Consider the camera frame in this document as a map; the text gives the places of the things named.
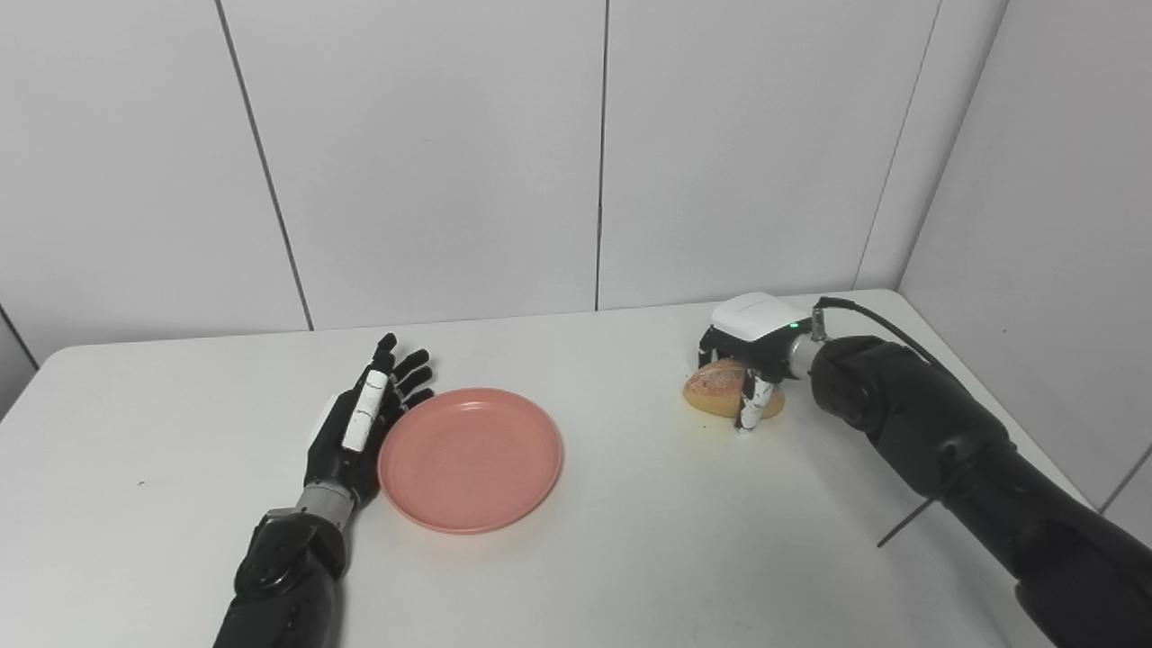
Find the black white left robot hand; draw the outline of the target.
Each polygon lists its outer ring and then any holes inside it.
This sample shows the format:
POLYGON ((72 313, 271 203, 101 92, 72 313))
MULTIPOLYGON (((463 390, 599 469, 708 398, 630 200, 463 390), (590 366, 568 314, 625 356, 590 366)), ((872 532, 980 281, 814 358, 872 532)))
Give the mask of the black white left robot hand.
POLYGON ((399 360, 396 347, 396 336, 380 339, 353 387, 335 398, 308 451, 303 484, 335 484, 349 492, 354 508, 365 508, 380 492, 378 461, 392 427, 435 394, 429 387, 435 377, 429 351, 399 360))

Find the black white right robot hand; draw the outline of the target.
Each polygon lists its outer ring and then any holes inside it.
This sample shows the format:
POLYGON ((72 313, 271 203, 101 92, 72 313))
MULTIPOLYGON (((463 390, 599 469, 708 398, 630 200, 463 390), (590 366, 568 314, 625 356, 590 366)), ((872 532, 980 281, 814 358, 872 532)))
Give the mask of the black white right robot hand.
POLYGON ((715 307, 698 347, 699 368, 732 357, 743 366, 738 410, 733 415, 737 432, 749 434, 780 385, 799 379, 793 356, 802 339, 811 339, 808 312, 765 292, 746 292, 715 307))

